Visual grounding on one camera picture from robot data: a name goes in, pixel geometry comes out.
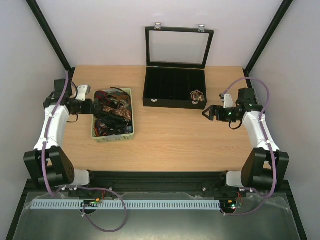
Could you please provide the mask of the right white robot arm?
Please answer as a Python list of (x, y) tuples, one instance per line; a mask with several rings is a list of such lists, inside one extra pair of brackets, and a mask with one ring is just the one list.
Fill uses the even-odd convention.
[(229, 196), (239, 188), (241, 191), (260, 193), (265, 199), (281, 187), (289, 164), (289, 155), (280, 151), (271, 137), (262, 105), (255, 103), (252, 88), (241, 88), (233, 106), (229, 94), (221, 94), (223, 105), (211, 105), (203, 111), (208, 120), (225, 123), (240, 122), (248, 133), (252, 151), (240, 171), (228, 171), (224, 180), (218, 183), (218, 191)]

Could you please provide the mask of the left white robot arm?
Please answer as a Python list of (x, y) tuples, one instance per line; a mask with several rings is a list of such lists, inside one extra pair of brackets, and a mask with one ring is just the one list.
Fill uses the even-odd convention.
[(92, 115), (98, 110), (97, 104), (87, 98), (90, 91), (89, 85), (79, 85), (73, 91), (68, 79), (54, 81), (54, 91), (43, 103), (45, 119), (40, 137), (33, 150), (23, 156), (37, 188), (46, 188), (51, 194), (52, 188), (90, 184), (90, 171), (76, 169), (62, 149), (70, 116)]

